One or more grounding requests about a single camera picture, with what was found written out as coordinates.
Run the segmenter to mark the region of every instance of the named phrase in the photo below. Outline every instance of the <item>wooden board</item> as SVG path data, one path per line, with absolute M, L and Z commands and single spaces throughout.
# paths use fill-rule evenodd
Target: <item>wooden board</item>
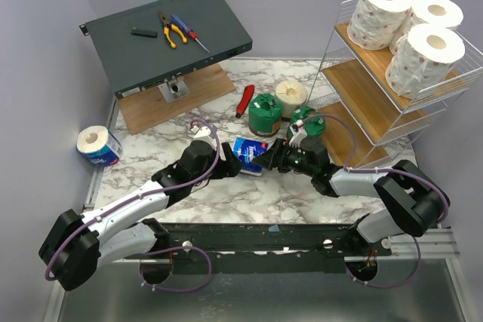
M 373 143 L 378 143 L 392 126 L 400 111 L 374 82 L 358 60 L 340 63 L 322 70 L 350 112 L 364 128 Z M 403 115 L 396 126 L 426 116 L 423 110 Z
M 369 51 L 367 49 L 360 48 L 356 43 L 351 41 L 349 36 L 347 35 L 348 25 L 349 23 L 337 24 L 335 26 L 335 29 L 340 37 L 345 41 L 345 43 L 355 52 L 357 57 L 372 71 L 372 73 L 376 77 L 376 80 L 379 82 L 385 92 L 394 100 L 395 104 L 399 107 L 399 109 L 403 110 L 408 107 L 411 100 L 405 97 L 398 96 L 398 94 L 391 89 L 386 81 L 386 69 L 391 63 L 391 59 L 394 57 L 389 48 L 380 49 L 378 51 Z M 456 76 L 457 73 L 455 71 L 451 71 L 448 73 L 445 79 L 450 79 Z M 457 80 L 455 81 L 455 83 L 456 82 L 458 82 L 458 84 L 455 84 L 455 87 L 467 87 L 466 81 L 463 79 Z M 451 93 L 453 93 L 454 91 L 454 87 L 451 87 Z
M 319 111 L 321 113 L 337 116 L 354 130 L 357 139 L 357 149 L 355 150 L 355 155 L 349 163 L 349 166 L 357 165 L 373 148 L 368 138 L 364 135 L 341 102 L 322 107 Z M 326 128 L 321 135 L 321 140 L 331 155 L 332 160 L 334 160 L 334 163 L 342 166 L 352 151 L 352 139 L 346 128 L 339 122 L 331 118 L 326 118 L 326 122 Z M 382 146 L 378 146 L 368 157 L 366 157 L 363 164 L 370 164 L 381 158 L 386 158 L 387 156 L 386 150 L 384 150 Z
M 158 87 L 118 100 L 129 132 L 136 134 L 235 90 L 219 64 L 184 76 L 189 94 L 167 103 Z

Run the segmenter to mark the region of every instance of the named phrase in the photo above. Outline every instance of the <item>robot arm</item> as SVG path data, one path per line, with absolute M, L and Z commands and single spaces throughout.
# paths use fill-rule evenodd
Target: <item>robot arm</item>
M 219 159 L 206 179 L 234 177 L 242 163 L 228 143 L 221 145 L 226 160 Z M 203 127 L 184 150 L 180 160 L 155 173 L 151 180 L 123 198 L 100 209 L 78 215 L 74 210 L 60 214 L 38 252 L 65 290 L 83 284 L 101 265 L 149 252 L 156 244 L 158 225 L 138 223 L 151 213 L 183 200 L 192 191 L 191 181 L 211 169 L 216 155 L 214 135 Z M 60 251 L 67 238 L 81 229 Z
M 183 200 L 192 191 L 194 182 L 205 174 L 205 179 L 238 175 L 242 163 L 228 143 L 221 147 L 226 160 L 218 159 L 214 165 L 214 135 L 203 127 L 179 161 L 156 172 L 138 190 L 106 207 L 81 215 L 74 210 L 62 213 L 38 253 L 51 267 L 48 268 L 54 275 L 51 279 L 57 279 L 65 290 L 73 290 L 102 265 L 169 247 L 169 233 L 162 225 L 153 219 L 139 221 Z M 351 253 L 359 253 L 369 244 L 390 235 L 407 232 L 421 236 L 441 215 L 441 199 L 424 184 L 388 173 L 348 173 L 330 162 L 327 149 L 318 137 L 304 136 L 297 146 L 277 139 L 254 162 L 269 170 L 276 168 L 280 173 L 291 170 L 304 173 L 312 178 L 313 186 L 323 195 L 381 198 L 385 210 L 368 214 L 345 229 L 346 243 L 340 248 Z M 429 180 L 409 161 L 400 161 L 394 168 Z M 256 241 L 251 247 L 260 250 Z
M 327 149 L 315 136 L 302 135 L 295 144 L 277 139 L 266 153 L 254 159 L 254 163 L 268 170 L 276 168 L 280 173 L 293 170 L 311 176 L 312 185 L 322 195 L 380 198 L 386 209 L 365 216 L 355 225 L 358 234 L 368 243 L 401 233 L 420 237 L 435 225 L 446 202 L 415 178 L 397 173 L 350 173 L 332 164 Z M 400 161 L 392 169 L 432 183 L 410 161 Z

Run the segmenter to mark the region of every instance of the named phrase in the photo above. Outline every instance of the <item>white cable connector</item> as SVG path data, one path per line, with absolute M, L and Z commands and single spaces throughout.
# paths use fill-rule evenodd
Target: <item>white cable connector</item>
M 196 134 L 199 131 L 199 127 L 194 124 L 189 130 Z
M 217 148 L 217 142 L 215 141 L 211 130 L 204 126 L 196 131 L 196 135 L 193 137 L 194 140 L 201 140 L 205 141 L 208 145 L 210 145 L 213 149 Z
M 298 120 L 295 124 L 289 126 L 293 136 L 290 139 L 288 145 L 293 147 L 299 147 L 303 139 L 307 137 L 307 132 L 303 128 L 302 120 Z

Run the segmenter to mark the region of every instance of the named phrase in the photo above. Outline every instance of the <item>red screwdriver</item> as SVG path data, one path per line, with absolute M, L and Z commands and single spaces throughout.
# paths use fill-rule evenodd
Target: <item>red screwdriver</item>
M 193 32 L 193 29 L 190 29 L 176 14 L 171 15 L 171 22 L 176 24 L 178 28 L 181 28 L 193 41 L 197 41 L 205 51 L 210 53 L 210 51 L 198 40 L 198 36 Z
M 254 96 L 254 92 L 255 86 L 253 86 L 252 84 L 245 87 L 245 90 L 243 91 L 243 97 L 241 98 L 241 101 L 236 108 L 236 118 L 240 118 L 244 114 L 248 104 L 251 101 L 251 98 Z

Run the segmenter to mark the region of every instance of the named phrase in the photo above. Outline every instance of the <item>white toilet paper roll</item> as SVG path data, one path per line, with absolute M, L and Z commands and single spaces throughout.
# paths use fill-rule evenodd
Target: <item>white toilet paper roll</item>
M 104 126 L 90 126 L 77 138 L 77 149 L 93 164 L 114 165 L 122 156 L 121 143 Z
M 418 24 L 387 67 L 387 83 L 399 96 L 412 99 L 420 90 L 443 81 L 464 54 L 463 40 L 452 30 Z
M 290 120 L 293 113 L 307 102 L 307 90 L 298 81 L 283 81 L 275 89 L 275 97 L 281 102 L 281 117 Z
M 389 49 L 392 54 L 396 54 L 400 46 L 398 40 L 407 35 L 411 28 L 417 24 L 436 24 L 456 30 L 462 22 L 463 12 L 451 0 L 413 0 L 411 12 L 392 37 Z
M 413 0 L 359 0 L 347 35 L 358 46 L 376 50 L 389 45 Z

